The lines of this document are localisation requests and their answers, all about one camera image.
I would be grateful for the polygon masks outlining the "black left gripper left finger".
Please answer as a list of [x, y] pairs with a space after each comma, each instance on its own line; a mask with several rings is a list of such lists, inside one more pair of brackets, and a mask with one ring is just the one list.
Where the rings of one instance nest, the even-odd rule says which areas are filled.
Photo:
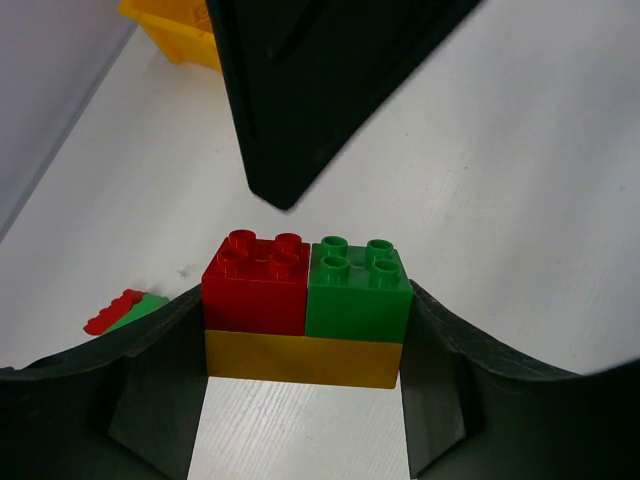
[[1, 371], [4, 479], [184, 479], [206, 393], [201, 291]]

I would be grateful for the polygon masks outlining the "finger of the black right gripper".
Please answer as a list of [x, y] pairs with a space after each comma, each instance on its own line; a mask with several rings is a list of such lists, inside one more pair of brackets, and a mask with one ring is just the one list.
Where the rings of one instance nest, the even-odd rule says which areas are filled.
[[469, 0], [209, 2], [250, 190], [277, 209], [294, 207], [475, 8]]

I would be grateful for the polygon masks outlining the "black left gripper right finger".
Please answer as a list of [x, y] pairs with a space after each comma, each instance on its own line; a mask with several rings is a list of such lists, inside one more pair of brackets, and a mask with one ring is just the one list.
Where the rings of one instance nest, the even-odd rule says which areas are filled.
[[635, 479], [639, 364], [588, 375], [521, 353], [414, 291], [400, 363], [414, 479]]

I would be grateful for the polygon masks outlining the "red green yellow striped stack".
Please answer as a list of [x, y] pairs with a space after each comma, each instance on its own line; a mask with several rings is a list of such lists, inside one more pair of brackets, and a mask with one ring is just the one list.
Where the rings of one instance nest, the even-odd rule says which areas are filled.
[[168, 303], [167, 297], [127, 289], [90, 318], [83, 330], [90, 336], [101, 336], [153, 313]]

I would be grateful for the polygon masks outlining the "yellow red green lego stack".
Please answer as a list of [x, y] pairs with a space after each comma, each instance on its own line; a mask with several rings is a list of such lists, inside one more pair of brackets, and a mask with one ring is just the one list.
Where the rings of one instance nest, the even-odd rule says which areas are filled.
[[201, 279], [212, 377], [392, 389], [413, 287], [385, 239], [234, 230]]

